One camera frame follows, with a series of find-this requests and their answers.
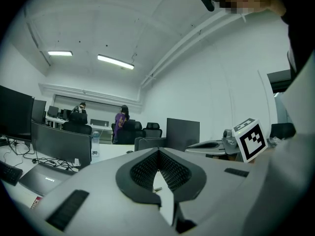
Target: person in purple shirt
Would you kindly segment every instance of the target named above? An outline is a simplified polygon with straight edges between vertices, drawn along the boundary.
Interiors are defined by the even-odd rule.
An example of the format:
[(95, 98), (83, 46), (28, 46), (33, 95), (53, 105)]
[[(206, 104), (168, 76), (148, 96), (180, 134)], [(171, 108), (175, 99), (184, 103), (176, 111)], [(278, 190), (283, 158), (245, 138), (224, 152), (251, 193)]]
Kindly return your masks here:
[(128, 121), (130, 118), (129, 110), (126, 105), (122, 105), (120, 108), (120, 113), (116, 114), (115, 117), (115, 128), (114, 128), (114, 141), (113, 144), (117, 143), (117, 131), (123, 128), (125, 121)]

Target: person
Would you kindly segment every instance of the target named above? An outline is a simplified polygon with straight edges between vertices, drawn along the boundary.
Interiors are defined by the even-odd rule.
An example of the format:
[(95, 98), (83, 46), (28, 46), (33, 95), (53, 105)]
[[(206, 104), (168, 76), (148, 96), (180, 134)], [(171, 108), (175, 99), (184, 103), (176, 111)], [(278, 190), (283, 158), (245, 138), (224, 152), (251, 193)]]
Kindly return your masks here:
[(85, 102), (81, 102), (79, 106), (76, 106), (72, 111), (71, 113), (83, 113), (83, 114), (86, 114), (87, 111), (85, 110)]
[(114, 141), (113, 144), (117, 143), (117, 131), (123, 128), (125, 121), (130, 119), (129, 109), (126, 105), (121, 106), (120, 112), (115, 116), (115, 128), (114, 128)]
[(315, 49), (313, 0), (214, 0), (232, 13), (269, 9), (288, 25), (288, 60), (292, 80), (304, 67)]

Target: white cube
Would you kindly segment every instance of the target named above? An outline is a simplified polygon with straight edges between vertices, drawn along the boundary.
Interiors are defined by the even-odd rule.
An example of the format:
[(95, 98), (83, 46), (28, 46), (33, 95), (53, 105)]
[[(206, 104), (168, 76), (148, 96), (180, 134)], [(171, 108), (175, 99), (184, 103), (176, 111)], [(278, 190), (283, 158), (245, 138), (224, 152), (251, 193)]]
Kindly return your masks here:
[(267, 147), (267, 141), (258, 119), (248, 118), (232, 129), (245, 163), (252, 161)]

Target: laptop logo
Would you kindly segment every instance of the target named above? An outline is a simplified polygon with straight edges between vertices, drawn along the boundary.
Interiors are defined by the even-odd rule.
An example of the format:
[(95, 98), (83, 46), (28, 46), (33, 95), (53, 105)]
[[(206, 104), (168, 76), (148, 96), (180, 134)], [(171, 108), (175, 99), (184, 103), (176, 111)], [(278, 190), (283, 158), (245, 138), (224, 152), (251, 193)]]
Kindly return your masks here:
[(51, 182), (55, 182), (55, 180), (53, 180), (53, 179), (51, 179), (51, 178), (48, 178), (48, 177), (46, 177), (45, 179), (47, 179), (47, 180), (49, 180), (49, 181), (51, 181)]

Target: purple shirt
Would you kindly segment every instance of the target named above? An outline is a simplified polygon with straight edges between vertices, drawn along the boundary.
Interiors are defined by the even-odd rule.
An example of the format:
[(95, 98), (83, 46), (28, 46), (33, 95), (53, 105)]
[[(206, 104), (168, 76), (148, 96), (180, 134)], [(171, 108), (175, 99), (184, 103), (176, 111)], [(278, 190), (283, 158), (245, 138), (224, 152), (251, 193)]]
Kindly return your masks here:
[(114, 129), (114, 137), (117, 137), (117, 131), (123, 128), (123, 124), (126, 121), (126, 116), (123, 113), (116, 114), (115, 117), (115, 129)]

